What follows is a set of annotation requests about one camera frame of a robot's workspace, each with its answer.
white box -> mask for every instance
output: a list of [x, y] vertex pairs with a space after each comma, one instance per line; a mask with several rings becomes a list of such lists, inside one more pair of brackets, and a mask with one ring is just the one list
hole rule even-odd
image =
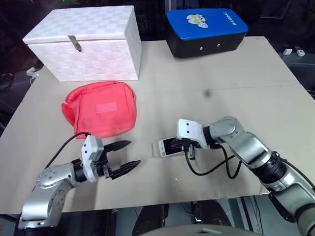
[[53, 10], [23, 41], [59, 81], [138, 79], [141, 41], [133, 6]]

metal latch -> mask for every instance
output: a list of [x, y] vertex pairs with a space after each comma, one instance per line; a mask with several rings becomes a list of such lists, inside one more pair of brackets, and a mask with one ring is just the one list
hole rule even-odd
[[81, 52], [82, 51], [81, 45], [79, 44], [79, 42], [77, 41], [75, 36], [74, 35], [68, 35], [68, 38], [71, 40], [75, 49], [78, 50], [79, 52]]

box lid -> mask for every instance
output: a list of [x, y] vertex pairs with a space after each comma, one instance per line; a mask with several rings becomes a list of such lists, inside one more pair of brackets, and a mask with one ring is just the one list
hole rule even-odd
[[228, 8], [173, 10], [167, 19], [182, 40], [193, 40], [228, 34], [245, 33], [245, 22]]
[[51, 11], [24, 38], [27, 44], [77, 40], [125, 39], [133, 6], [68, 8]]

phone screen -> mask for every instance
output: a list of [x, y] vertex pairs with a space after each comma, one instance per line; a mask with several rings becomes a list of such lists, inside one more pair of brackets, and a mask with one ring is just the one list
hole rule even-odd
[[175, 154], [175, 153], [178, 153], [178, 152], [182, 152], [182, 148], [171, 147], [171, 142], [174, 139], [176, 139], [176, 138], [170, 138], [170, 139], [163, 140], [163, 144], [164, 144], [165, 154], [166, 155], [171, 155], [171, 154]]

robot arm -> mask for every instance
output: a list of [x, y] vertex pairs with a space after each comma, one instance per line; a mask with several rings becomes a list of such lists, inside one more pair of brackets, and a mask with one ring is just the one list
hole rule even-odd
[[259, 138], [243, 129], [234, 117], [224, 117], [202, 127], [201, 124], [180, 119], [177, 137], [196, 141], [203, 149], [219, 148], [227, 143], [269, 191], [278, 212], [287, 221], [297, 221], [301, 235], [315, 236], [315, 192], [279, 154], [272, 152]]
[[103, 146], [102, 140], [88, 135], [81, 148], [82, 161], [46, 168], [37, 177], [36, 185], [23, 205], [19, 229], [54, 227], [58, 225], [64, 200], [69, 190], [79, 183], [94, 182], [105, 176], [116, 179], [135, 168], [139, 161], [131, 161], [112, 171], [107, 153], [119, 150], [130, 141], [118, 141]]

